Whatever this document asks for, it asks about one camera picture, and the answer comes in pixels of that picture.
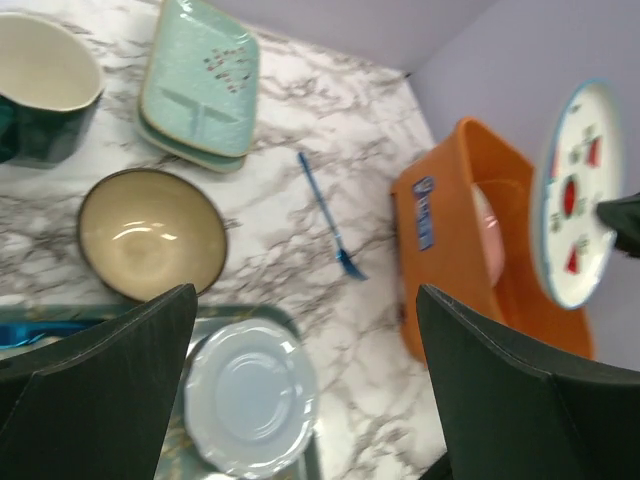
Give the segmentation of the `pink and cream plate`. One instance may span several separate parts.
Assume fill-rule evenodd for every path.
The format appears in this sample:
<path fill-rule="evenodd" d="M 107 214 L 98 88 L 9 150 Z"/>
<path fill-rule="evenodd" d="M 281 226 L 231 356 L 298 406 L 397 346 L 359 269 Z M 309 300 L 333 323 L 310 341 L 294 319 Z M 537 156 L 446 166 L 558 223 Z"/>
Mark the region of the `pink and cream plate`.
<path fill-rule="evenodd" d="M 498 219 L 483 191 L 472 185 L 474 208 L 491 285 L 495 287 L 503 273 L 505 250 Z"/>

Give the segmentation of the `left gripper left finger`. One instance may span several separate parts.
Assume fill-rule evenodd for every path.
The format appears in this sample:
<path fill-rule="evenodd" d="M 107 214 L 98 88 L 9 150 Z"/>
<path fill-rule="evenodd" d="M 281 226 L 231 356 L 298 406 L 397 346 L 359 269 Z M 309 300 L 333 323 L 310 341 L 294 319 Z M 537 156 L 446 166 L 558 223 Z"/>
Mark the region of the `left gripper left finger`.
<path fill-rule="evenodd" d="M 153 478 L 196 313 L 181 285 L 3 360 L 2 478 Z"/>

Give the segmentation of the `brown cream bowl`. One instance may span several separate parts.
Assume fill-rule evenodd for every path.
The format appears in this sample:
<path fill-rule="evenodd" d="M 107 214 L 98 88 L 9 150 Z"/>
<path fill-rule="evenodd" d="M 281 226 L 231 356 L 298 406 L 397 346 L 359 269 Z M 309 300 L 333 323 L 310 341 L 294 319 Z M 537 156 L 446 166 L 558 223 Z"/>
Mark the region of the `brown cream bowl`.
<path fill-rule="evenodd" d="M 96 183 L 79 208 L 76 237 L 100 280 L 139 302 L 179 284 L 202 294 L 229 253 L 223 218 L 209 197 L 177 175 L 148 168 Z"/>

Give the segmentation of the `dark green mug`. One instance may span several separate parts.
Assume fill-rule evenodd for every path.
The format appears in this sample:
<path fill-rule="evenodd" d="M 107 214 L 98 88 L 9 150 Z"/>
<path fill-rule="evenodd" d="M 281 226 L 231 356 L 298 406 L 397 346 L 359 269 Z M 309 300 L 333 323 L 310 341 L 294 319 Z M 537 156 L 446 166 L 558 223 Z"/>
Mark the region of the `dark green mug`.
<path fill-rule="evenodd" d="M 105 90 L 86 44 L 48 20 L 1 14 L 1 161 L 53 168 L 83 143 Z"/>

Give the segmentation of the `light blue scalloped plate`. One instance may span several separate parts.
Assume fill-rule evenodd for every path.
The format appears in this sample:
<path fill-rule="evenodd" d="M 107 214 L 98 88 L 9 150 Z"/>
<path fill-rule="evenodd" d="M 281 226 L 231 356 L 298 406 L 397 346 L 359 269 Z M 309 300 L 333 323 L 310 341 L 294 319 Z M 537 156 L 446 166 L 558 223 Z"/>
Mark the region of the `light blue scalloped plate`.
<path fill-rule="evenodd" d="M 309 356 L 285 327 L 249 319 L 197 350 L 184 386 L 184 423 L 200 457 L 243 479 L 266 479 L 308 446 L 318 413 Z"/>

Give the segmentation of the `mint rectangular dish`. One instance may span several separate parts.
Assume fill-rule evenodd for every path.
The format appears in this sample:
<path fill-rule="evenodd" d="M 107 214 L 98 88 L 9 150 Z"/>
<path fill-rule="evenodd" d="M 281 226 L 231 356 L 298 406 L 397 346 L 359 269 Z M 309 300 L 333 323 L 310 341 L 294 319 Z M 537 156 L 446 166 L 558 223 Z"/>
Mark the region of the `mint rectangular dish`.
<path fill-rule="evenodd" d="M 233 17 L 205 1 L 165 1 L 139 108 L 167 137 L 225 157 L 245 155 L 257 110 L 260 48 Z"/>
<path fill-rule="evenodd" d="M 212 154 L 169 138 L 153 128 L 144 119 L 139 106 L 136 107 L 133 118 L 138 134 L 145 141 L 200 167 L 220 174 L 230 174 L 240 170 L 245 164 L 244 157 L 225 157 Z"/>

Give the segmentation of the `orange plastic bin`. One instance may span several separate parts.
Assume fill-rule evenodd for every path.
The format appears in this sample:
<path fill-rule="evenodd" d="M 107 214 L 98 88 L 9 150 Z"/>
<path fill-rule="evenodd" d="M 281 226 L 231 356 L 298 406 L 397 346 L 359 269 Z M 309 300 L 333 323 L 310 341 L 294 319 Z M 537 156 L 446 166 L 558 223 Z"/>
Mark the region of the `orange plastic bin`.
<path fill-rule="evenodd" d="M 529 240 L 533 165 L 481 121 L 466 117 L 393 182 L 403 300 L 400 331 L 426 361 L 416 312 L 418 289 L 433 284 L 482 315 L 575 355 L 595 356 L 585 309 L 564 310 L 539 285 Z M 472 189 L 496 214 L 505 265 L 493 281 Z"/>

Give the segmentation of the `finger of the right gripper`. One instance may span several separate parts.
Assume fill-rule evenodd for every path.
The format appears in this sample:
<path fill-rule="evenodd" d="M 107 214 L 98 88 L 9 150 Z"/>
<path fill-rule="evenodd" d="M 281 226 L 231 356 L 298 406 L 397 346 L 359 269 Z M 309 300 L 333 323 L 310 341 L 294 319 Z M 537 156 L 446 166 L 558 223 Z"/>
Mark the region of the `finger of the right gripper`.
<path fill-rule="evenodd" d="M 640 193 L 599 202 L 596 215 L 616 234 L 616 250 L 630 258 L 640 257 Z"/>

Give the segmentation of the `blue plastic fork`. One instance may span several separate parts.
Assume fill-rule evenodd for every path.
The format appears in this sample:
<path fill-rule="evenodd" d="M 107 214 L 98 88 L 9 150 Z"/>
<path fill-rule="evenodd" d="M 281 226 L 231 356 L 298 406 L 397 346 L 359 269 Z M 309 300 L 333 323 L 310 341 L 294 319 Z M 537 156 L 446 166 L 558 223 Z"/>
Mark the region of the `blue plastic fork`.
<path fill-rule="evenodd" d="M 297 154 L 297 159 L 302 167 L 302 169 L 304 170 L 304 173 L 307 177 L 307 180 L 311 186 L 311 189 L 314 193 L 314 196 L 316 198 L 316 201 L 329 225 L 329 229 L 331 230 L 331 233 L 334 237 L 334 241 L 336 244 L 336 254 L 335 257 L 337 259 L 337 261 L 341 264 L 341 266 L 343 267 L 344 272 L 349 275 L 350 277 L 360 280 L 360 281 L 364 281 L 367 280 L 368 277 L 353 263 L 350 254 L 346 251 L 343 241 L 342 241 L 342 236 L 340 235 L 340 232 L 338 230 L 338 227 L 333 219 L 333 216 L 331 214 L 331 212 L 329 211 L 328 205 L 324 199 L 324 196 L 322 195 L 322 192 L 314 178 L 313 172 L 310 168 L 310 165 L 308 163 L 308 160 L 305 156 L 305 154 L 303 152 L 299 152 Z"/>

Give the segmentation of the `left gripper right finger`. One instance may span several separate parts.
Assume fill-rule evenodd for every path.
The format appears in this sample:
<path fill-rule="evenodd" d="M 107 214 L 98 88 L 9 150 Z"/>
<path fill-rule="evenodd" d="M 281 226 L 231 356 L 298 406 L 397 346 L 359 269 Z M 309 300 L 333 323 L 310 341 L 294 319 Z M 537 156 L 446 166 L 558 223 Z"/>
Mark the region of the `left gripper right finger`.
<path fill-rule="evenodd" d="M 446 441 L 424 478 L 638 478 L 638 372 L 547 345 L 433 285 L 416 309 Z"/>

